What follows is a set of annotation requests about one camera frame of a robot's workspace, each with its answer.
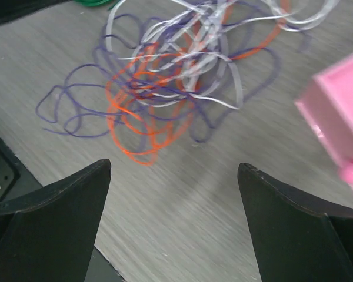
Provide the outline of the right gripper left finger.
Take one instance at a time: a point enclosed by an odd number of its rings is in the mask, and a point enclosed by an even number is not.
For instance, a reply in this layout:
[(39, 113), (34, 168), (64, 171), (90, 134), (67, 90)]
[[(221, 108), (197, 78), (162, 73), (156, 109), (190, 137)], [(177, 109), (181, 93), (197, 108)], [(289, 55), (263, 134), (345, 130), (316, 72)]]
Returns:
[(99, 160), (0, 204), (0, 281), (84, 281), (111, 180)]

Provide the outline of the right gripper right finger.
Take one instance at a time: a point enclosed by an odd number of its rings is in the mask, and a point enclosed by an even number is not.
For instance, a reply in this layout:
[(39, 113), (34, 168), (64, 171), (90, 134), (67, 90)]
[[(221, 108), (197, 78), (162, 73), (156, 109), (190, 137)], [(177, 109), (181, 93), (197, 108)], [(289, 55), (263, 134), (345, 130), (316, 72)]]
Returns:
[(251, 164), (238, 186), (262, 281), (353, 281), (353, 209)]

